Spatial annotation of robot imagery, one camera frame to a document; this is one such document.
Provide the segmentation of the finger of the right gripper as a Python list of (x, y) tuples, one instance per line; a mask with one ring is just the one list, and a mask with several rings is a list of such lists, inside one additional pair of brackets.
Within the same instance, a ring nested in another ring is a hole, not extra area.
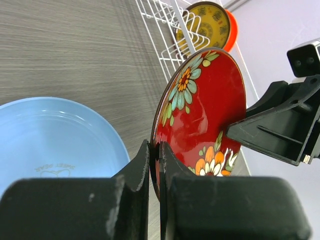
[(311, 164), (320, 157), (319, 80), (272, 82), (226, 136), (287, 164)]

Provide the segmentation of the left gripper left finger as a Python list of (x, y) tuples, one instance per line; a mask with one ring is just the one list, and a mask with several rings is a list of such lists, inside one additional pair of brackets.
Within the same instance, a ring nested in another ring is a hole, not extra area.
[(0, 201), (3, 240), (145, 240), (150, 145), (111, 178), (27, 178)]

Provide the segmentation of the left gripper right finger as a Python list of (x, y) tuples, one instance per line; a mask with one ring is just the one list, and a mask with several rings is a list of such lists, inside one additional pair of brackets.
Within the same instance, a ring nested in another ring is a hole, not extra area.
[(159, 147), (163, 240), (308, 240), (312, 229), (292, 186), (278, 177), (197, 176), (166, 142)]

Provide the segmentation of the red floral plate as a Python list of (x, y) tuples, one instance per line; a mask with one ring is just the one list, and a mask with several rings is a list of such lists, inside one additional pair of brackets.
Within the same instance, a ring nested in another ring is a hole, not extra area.
[(173, 74), (159, 101), (150, 147), (167, 142), (197, 176), (228, 177), (241, 145), (227, 127), (246, 115), (246, 91), (234, 58), (217, 47), (191, 55)]

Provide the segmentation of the light blue plate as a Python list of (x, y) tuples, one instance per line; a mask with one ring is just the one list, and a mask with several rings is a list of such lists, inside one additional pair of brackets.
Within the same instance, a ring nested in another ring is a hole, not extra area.
[(99, 113), (58, 97), (30, 97), (0, 107), (0, 190), (28, 178), (109, 178), (130, 161)]

